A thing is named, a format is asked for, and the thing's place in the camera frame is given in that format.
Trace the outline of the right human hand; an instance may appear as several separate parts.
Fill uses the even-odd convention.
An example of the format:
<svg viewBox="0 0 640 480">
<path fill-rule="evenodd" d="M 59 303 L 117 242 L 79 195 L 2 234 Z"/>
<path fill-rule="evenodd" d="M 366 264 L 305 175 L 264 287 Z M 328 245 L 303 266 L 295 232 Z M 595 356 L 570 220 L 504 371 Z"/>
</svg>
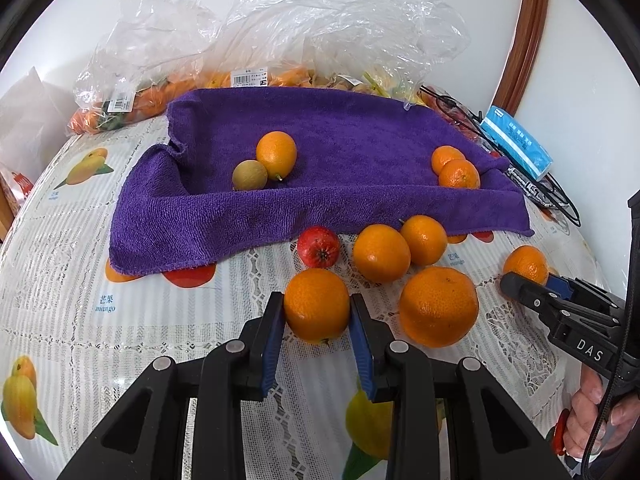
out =
<svg viewBox="0 0 640 480">
<path fill-rule="evenodd" d="M 570 416 L 563 434 L 565 451 L 575 460 L 582 458 L 590 432 L 598 416 L 598 405 L 602 401 L 604 388 L 600 376 L 585 364 L 580 373 L 580 387 L 570 400 Z M 618 448 L 634 429 L 639 418 L 639 398 L 636 394 L 628 394 L 618 402 L 611 411 L 610 423 L 615 432 L 606 444 L 602 443 L 605 427 L 598 431 L 593 449 L 603 452 Z"/>
</svg>

